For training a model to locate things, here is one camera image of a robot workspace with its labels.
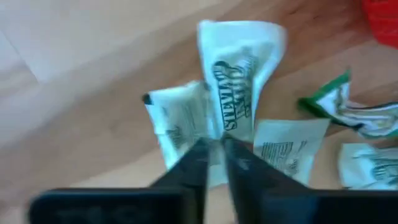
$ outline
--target wood grain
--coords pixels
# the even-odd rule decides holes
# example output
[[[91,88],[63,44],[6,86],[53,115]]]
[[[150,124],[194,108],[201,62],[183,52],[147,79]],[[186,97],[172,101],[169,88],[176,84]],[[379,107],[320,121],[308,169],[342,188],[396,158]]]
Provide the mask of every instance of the wood grain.
[[[297,109],[297,98],[312,94],[347,67],[353,70],[353,100],[369,105],[397,100],[398,51],[373,40],[359,1],[243,1],[220,19],[274,21],[288,29],[288,50],[264,87],[257,118],[312,118]],[[73,72],[96,71],[99,62]],[[124,78],[74,101],[20,140],[2,145],[3,220],[15,220],[21,206],[44,189],[134,187],[146,185],[164,171],[141,95],[202,78],[195,35],[188,35],[140,68],[123,72]],[[315,161],[311,185],[316,188],[340,187],[336,158],[341,144],[364,141],[350,130],[332,128]],[[233,222],[233,209],[226,206],[228,192],[223,187],[214,192],[214,204],[209,206],[216,212],[209,214],[209,220]]]

